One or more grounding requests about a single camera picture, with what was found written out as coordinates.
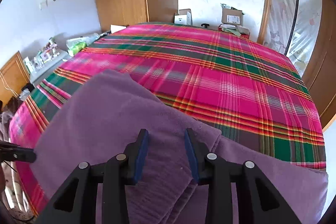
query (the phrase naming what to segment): metal screw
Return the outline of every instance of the metal screw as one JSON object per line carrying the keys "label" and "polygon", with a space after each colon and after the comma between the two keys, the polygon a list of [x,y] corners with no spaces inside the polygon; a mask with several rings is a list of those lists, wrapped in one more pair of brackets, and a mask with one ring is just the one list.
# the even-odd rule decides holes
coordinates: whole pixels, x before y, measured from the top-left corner
{"label": "metal screw", "polygon": [[209,153],[207,154],[207,158],[209,160],[215,160],[217,158],[217,155],[215,153]]}
{"label": "metal screw", "polygon": [[117,160],[125,160],[126,159],[126,155],[125,154],[118,154],[117,155]]}
{"label": "metal screw", "polygon": [[254,162],[252,162],[252,161],[247,161],[247,162],[245,162],[245,166],[246,166],[247,168],[253,168],[253,167],[254,167]]}
{"label": "metal screw", "polygon": [[80,169],[85,169],[85,168],[87,168],[89,166],[89,164],[86,162],[86,161],[83,161],[83,162],[81,162],[79,165],[78,165],[78,167],[80,168]]}

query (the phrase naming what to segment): blue gripper pad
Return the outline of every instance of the blue gripper pad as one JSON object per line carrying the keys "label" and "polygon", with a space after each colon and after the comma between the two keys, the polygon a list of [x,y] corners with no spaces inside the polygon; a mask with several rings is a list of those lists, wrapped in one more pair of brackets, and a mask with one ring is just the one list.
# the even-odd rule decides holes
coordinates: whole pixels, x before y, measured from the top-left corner
{"label": "blue gripper pad", "polygon": [[148,151],[148,142],[149,142],[149,134],[148,131],[144,129],[143,139],[140,144],[140,148],[138,151],[138,155],[135,160],[135,171],[134,171],[134,181],[135,183],[141,178],[142,169],[145,164],[145,158]]}
{"label": "blue gripper pad", "polygon": [[185,132],[184,132],[184,145],[185,145],[185,150],[187,152],[187,156],[188,156],[188,160],[189,160],[189,166],[190,166],[190,169],[191,169],[191,174],[193,175],[193,178],[196,181],[196,183],[198,183],[199,180],[200,180],[200,176],[199,176],[199,173],[198,173],[198,163],[197,163],[194,148],[193,148],[193,145],[192,145],[191,140],[189,138],[187,130],[185,130]]}

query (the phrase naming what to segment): black clip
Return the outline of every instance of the black clip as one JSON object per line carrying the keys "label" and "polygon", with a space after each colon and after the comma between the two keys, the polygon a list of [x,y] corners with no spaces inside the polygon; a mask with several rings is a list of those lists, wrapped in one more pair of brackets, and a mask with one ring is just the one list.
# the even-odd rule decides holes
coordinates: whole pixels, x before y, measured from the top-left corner
{"label": "black clip", "polygon": [[106,163],[80,163],[37,218],[36,224],[95,223],[98,183],[103,184],[102,224],[128,224],[125,185],[135,185],[141,177],[149,135],[141,129],[136,142]]}
{"label": "black clip", "polygon": [[0,162],[4,160],[33,163],[36,160],[36,154],[31,148],[23,148],[13,143],[0,141]]}
{"label": "black clip", "polygon": [[206,224],[233,223],[231,182],[236,183],[239,224],[301,223],[255,163],[236,164],[210,153],[191,128],[184,134],[184,144],[194,180],[209,184]]}

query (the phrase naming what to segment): plaid bedsheet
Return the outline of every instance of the plaid bedsheet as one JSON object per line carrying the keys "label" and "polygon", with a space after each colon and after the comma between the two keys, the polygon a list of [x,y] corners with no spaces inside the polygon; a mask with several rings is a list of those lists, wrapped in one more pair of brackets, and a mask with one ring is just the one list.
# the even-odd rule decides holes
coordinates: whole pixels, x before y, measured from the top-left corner
{"label": "plaid bedsheet", "polygon": [[[21,106],[11,122],[11,140],[35,147],[71,95],[105,69],[129,73],[165,104],[248,148],[326,168],[318,112],[287,57],[233,35],[175,24],[131,26],[85,48]],[[27,164],[17,168],[38,213],[47,202],[43,190]]]}

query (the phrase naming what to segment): purple blanket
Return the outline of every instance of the purple blanket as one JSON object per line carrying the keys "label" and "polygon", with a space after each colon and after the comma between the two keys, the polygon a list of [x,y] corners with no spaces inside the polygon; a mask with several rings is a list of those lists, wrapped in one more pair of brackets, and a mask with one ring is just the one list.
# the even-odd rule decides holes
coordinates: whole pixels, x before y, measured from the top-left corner
{"label": "purple blanket", "polygon": [[[325,172],[291,165],[230,141],[219,130],[164,105],[129,75],[111,70],[90,79],[57,112],[38,141],[31,169],[50,198],[78,163],[107,161],[146,128],[150,144],[142,179],[126,188],[130,223],[203,224],[207,187],[192,182],[184,148],[188,127],[226,160],[254,161],[303,224],[317,223],[327,192]],[[100,206],[99,191],[97,223]]]}

